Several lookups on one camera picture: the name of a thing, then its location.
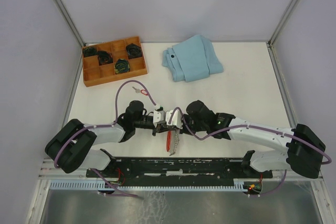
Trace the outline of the red handled metal keyring holder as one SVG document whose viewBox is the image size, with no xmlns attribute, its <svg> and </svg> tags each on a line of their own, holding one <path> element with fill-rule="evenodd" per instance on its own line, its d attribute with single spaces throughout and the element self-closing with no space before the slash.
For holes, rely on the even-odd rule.
<svg viewBox="0 0 336 224">
<path fill-rule="evenodd" d="M 176 153 L 176 149 L 179 144 L 180 130 L 175 129 L 174 131 L 168 131 L 166 136 L 166 151 L 169 152 L 170 156 Z"/>
</svg>

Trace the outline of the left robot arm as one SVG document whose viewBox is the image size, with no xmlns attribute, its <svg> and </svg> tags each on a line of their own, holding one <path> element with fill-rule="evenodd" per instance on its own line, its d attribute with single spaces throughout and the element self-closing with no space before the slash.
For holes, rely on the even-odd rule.
<svg viewBox="0 0 336 224">
<path fill-rule="evenodd" d="M 83 124 L 70 120 L 46 145 L 45 153 L 57 168 L 69 174 L 78 168 L 95 168 L 105 177 L 112 176 L 116 164 L 107 151 L 92 147 L 103 143 L 122 143 L 135 135 L 136 129 L 148 129 L 155 133 L 166 126 L 166 112 L 160 106 L 152 115 L 145 114 L 141 101 L 131 101 L 115 123 L 102 125 Z"/>
</svg>

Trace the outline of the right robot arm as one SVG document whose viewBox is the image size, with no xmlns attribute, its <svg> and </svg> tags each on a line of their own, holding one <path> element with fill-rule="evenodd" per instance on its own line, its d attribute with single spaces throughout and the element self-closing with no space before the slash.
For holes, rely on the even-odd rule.
<svg viewBox="0 0 336 224">
<path fill-rule="evenodd" d="M 206 138 L 244 141 L 269 148 L 245 154 L 241 172 L 246 177 L 287 169 L 306 178 L 319 177 L 325 144 L 304 124 L 294 128 L 252 124 L 232 114 L 214 113 L 200 100 L 187 106 L 181 121 L 183 130 L 189 135 L 206 132 Z"/>
</svg>

